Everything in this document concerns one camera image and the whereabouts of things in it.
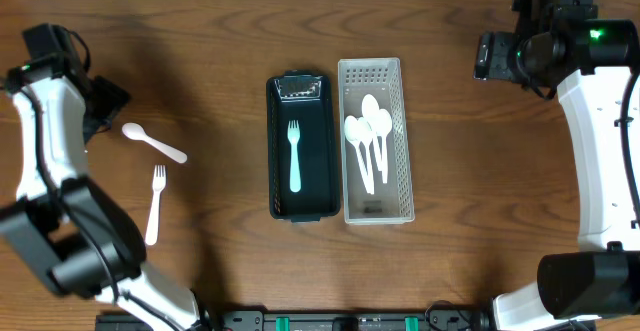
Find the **white spoon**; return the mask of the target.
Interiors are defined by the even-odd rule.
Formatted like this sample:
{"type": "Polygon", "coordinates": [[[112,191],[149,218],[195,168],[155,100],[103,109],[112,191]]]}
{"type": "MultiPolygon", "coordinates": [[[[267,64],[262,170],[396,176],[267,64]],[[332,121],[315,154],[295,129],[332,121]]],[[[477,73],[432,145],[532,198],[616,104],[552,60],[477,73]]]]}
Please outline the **white spoon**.
{"type": "Polygon", "coordinates": [[[188,160],[184,152],[150,137],[137,123],[125,123],[122,126],[122,132],[127,138],[145,142],[177,163],[184,164],[188,160]]]}
{"type": "Polygon", "coordinates": [[[354,147],[356,159],[358,162],[360,174],[363,180],[365,190],[368,194],[373,193],[372,182],[369,178],[369,169],[365,165],[365,160],[361,154],[360,144],[362,143],[363,131],[359,121],[352,115],[345,118],[344,121],[345,139],[354,147]]]}
{"type": "Polygon", "coordinates": [[[375,185],[374,185],[374,171],[373,171],[373,163],[371,158],[371,150],[370,146],[372,143],[372,130],[364,117],[360,117],[358,119],[358,123],[360,125],[361,130],[361,142],[365,147],[365,156],[366,156],[366,167],[368,174],[368,182],[369,182],[369,193],[373,195],[375,193],[375,185]]]}
{"type": "Polygon", "coordinates": [[[379,112],[379,104],[375,97],[371,94],[366,94],[362,99],[361,104],[362,115],[369,124],[371,129],[371,136],[374,148],[374,157],[376,159],[376,165],[379,171],[382,170],[382,157],[381,149],[377,135],[377,115],[379,112]]]}

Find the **white fork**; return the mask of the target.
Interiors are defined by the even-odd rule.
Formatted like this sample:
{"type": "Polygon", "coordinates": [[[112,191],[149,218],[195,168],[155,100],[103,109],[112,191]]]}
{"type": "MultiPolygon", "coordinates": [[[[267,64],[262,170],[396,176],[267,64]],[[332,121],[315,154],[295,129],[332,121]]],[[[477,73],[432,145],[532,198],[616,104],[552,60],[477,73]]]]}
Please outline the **white fork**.
{"type": "Polygon", "coordinates": [[[154,167],[154,175],[152,180],[153,195],[145,233],[145,243],[147,246],[155,245],[158,240],[160,199],[161,193],[166,187],[166,181],[166,167],[164,165],[156,165],[154,167]]]}

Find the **white spoon crossing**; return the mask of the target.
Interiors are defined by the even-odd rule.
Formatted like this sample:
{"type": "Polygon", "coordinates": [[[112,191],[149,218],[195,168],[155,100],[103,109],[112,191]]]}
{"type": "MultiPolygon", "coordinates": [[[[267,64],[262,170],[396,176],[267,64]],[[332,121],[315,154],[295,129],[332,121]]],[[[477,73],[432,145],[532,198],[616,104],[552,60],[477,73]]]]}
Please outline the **white spoon crossing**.
{"type": "Polygon", "coordinates": [[[382,173],[382,182],[388,182],[389,164],[387,151],[387,137],[391,133],[393,122],[386,109],[379,109],[376,116],[376,135],[380,138],[380,160],[378,165],[382,173]]]}

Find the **mint green plastic fork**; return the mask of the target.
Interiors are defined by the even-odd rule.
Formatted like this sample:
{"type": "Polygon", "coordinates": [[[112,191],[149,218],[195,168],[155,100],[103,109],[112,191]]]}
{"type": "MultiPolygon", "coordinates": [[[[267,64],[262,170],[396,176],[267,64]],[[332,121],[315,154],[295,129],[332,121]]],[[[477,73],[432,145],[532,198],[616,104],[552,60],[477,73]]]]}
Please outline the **mint green plastic fork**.
{"type": "Polygon", "coordinates": [[[301,174],[298,155],[300,127],[297,120],[291,120],[288,123],[287,138],[291,147],[289,186],[293,193],[298,193],[301,190],[301,174]]]}

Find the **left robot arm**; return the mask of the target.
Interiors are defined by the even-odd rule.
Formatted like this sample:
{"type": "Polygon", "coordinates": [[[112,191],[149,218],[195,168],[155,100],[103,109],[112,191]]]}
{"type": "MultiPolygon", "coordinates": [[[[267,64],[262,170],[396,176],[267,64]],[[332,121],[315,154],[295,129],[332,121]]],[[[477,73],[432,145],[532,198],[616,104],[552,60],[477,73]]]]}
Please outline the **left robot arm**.
{"type": "Polygon", "coordinates": [[[23,173],[1,234],[31,272],[57,296],[111,303],[153,330],[216,329],[190,289],[148,262],[135,222],[88,174],[87,141],[129,94],[65,51],[10,69],[4,87],[21,120],[23,173]]]}

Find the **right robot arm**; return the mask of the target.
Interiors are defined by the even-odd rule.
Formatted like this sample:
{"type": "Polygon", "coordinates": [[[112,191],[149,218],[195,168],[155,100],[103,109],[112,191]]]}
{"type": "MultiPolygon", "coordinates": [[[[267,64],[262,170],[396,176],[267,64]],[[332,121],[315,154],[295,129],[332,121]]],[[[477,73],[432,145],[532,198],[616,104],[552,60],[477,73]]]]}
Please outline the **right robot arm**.
{"type": "Polygon", "coordinates": [[[487,32],[474,76],[555,99],[579,188],[578,249],[543,257],[531,284],[495,297],[496,330],[553,330],[639,312],[639,37],[629,20],[487,32]]]}

